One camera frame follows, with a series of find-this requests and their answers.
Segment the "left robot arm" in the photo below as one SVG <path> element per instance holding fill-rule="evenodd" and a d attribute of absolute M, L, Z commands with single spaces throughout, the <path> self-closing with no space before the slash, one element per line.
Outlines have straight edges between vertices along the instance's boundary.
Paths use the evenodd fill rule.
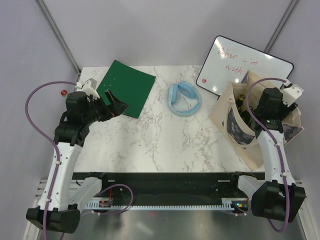
<path fill-rule="evenodd" d="M 42 230 L 72 234 L 81 212 L 95 195 L 106 196 L 110 185 L 103 173 L 91 172 L 84 183 L 70 193 L 76 161 L 94 122 L 105 122 L 121 115 L 128 105 L 106 90 L 109 104 L 94 91 L 75 91 L 65 100 L 66 111 L 54 131 L 55 153 L 47 184 L 36 207 L 29 208 L 26 219 Z"/>

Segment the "small whiteboard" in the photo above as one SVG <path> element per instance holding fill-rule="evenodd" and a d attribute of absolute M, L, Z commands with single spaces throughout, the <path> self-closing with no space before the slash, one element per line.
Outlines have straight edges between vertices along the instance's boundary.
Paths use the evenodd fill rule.
<path fill-rule="evenodd" d="M 220 96 L 227 85 L 241 83 L 248 71 L 263 78 L 286 79 L 294 64 L 253 47 L 218 35 L 196 79 L 196 85 Z"/>

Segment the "red capped clear bottle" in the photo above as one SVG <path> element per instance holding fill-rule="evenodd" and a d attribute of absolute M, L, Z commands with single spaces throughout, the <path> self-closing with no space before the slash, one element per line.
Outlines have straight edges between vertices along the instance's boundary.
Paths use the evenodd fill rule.
<path fill-rule="evenodd" d="M 60 94 L 64 97 L 64 98 L 67 98 L 68 97 L 68 91 L 67 90 L 62 90 L 60 92 Z"/>

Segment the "beige canvas bag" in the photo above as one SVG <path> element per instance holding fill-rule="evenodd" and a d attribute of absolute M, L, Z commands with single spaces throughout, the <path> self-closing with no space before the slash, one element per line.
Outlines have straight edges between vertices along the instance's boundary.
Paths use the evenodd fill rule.
<path fill-rule="evenodd" d="M 234 147 L 236 153 L 253 171 L 260 168 L 264 163 L 262 150 L 255 132 L 250 128 L 253 123 L 252 120 L 250 119 L 249 125 L 247 125 L 246 121 L 241 117 L 241 113 L 247 110 L 247 98 L 244 100 L 240 113 L 236 106 L 236 100 L 241 94 L 247 95 L 249 87 L 262 78 L 248 70 L 240 83 L 228 83 L 208 116 L 224 138 Z M 249 107 L 252 107 L 252 110 L 256 110 L 263 90 L 274 87 L 275 85 L 271 80 L 255 85 L 249 94 Z M 295 107 L 295 109 L 281 120 L 284 130 L 284 146 L 304 130 L 298 105 L 293 103 L 290 107 Z"/>

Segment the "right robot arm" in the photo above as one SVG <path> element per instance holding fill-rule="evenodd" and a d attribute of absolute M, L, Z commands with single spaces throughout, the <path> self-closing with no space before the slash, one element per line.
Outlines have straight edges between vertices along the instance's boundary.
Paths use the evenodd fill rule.
<path fill-rule="evenodd" d="M 283 94 L 278 88 L 265 88 L 257 107 L 250 113 L 250 127 L 262 152 L 264 183 L 255 177 L 240 175 L 229 184 L 229 191 L 235 197 L 247 194 L 254 216 L 291 223 L 306 192 L 297 186 L 289 170 L 280 120 L 282 104 Z"/>

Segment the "blue headphones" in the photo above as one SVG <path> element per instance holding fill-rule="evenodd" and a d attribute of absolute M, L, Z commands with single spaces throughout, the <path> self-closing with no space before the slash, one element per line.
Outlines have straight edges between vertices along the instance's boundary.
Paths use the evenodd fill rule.
<path fill-rule="evenodd" d="M 188 110 L 179 110 L 175 108 L 176 103 L 182 106 L 187 105 L 191 100 L 196 104 Z M 194 115 L 202 105 L 202 97 L 195 86 L 187 81 L 170 84 L 167 91 L 167 105 L 170 111 L 178 117 L 190 117 Z"/>

